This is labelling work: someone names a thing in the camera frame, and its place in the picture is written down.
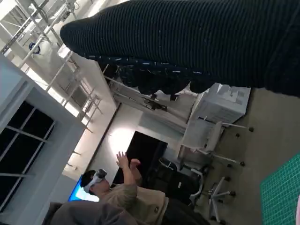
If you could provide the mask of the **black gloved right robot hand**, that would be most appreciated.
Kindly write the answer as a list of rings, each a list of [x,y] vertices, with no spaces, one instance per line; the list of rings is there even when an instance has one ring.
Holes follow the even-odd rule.
[[[300,95],[297,0],[130,0],[65,24],[60,37],[145,95],[215,83]]]

